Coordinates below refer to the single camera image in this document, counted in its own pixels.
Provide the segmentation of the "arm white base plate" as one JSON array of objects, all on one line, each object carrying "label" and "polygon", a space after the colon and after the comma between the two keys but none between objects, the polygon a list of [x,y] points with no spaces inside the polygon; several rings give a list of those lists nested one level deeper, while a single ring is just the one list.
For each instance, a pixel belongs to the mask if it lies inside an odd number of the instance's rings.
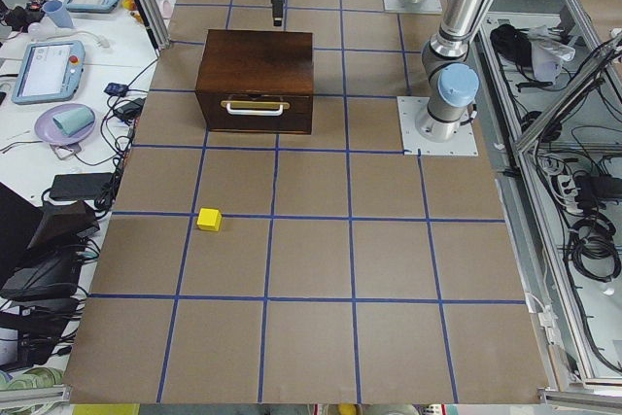
[{"label": "arm white base plate", "polygon": [[398,118],[402,151],[407,156],[478,156],[477,144],[472,124],[462,125],[467,120],[467,112],[458,122],[458,126],[447,139],[441,141],[434,136],[430,139],[424,128],[424,112],[427,110],[429,98],[419,96],[399,96],[397,98]]},{"label": "arm white base plate", "polygon": [[383,4],[389,13],[438,16],[442,13],[440,0],[383,0]]}]

